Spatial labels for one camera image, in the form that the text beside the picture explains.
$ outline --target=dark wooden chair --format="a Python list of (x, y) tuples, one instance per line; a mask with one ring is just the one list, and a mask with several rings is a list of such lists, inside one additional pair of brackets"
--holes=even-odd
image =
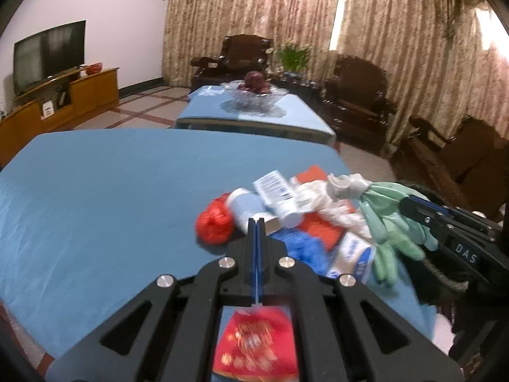
[(415, 130), (390, 160), (396, 177), (437, 191), (447, 205), (500, 221), (499, 209), (507, 200), (509, 141), (469, 115), (451, 138), (423, 118), (411, 116), (409, 123)]
[(334, 75), (325, 81), (325, 120), (338, 140), (379, 153), (389, 115), (396, 112), (386, 95), (384, 70), (360, 57), (340, 55)]
[(271, 39), (248, 34), (227, 36), (219, 58), (195, 57), (191, 60), (191, 66), (198, 67), (192, 77), (191, 91), (241, 80), (252, 70), (265, 73), (272, 52)]

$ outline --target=wall baseboard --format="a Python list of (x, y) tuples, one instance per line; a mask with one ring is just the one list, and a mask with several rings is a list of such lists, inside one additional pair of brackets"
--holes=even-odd
[(158, 77), (156, 79), (146, 80), (144, 82), (132, 84), (131, 86), (126, 86), (125, 88), (119, 89), (119, 97), (125, 98), (127, 96), (135, 95), (141, 91), (149, 90), (152, 88), (156, 88), (157, 86), (165, 85), (165, 81), (162, 77)]

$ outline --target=table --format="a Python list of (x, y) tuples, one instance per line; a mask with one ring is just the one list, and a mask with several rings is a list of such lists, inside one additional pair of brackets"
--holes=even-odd
[(323, 112), (322, 88), (312, 81), (302, 81), (282, 74), (270, 75), (272, 84), (288, 89), (291, 94), (299, 96), (319, 116)]
[(335, 132), (296, 95), (279, 100), (275, 112), (268, 116), (239, 112), (221, 86), (204, 86), (189, 97), (175, 128), (242, 132), (326, 145), (336, 141)]
[[(0, 299), (58, 358), (159, 275), (194, 275), (223, 254), (223, 246), (200, 245), (194, 232), (214, 198), (252, 189), (274, 169), (288, 179), (313, 164), (349, 173), (333, 148), (268, 136), (166, 129), (40, 135), (0, 173)], [(425, 329), (412, 285), (398, 285), (376, 292)]]

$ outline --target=white wall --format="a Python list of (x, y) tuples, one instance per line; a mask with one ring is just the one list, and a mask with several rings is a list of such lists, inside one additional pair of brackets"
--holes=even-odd
[(162, 76), (163, 0), (24, 0), (0, 38), (0, 108), (10, 110), (14, 43), (87, 20), (85, 63), (120, 67), (119, 88)]

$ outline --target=television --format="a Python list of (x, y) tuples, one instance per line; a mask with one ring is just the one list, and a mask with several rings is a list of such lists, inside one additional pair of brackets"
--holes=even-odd
[(14, 45), (14, 92), (85, 63), (85, 20), (44, 30)]

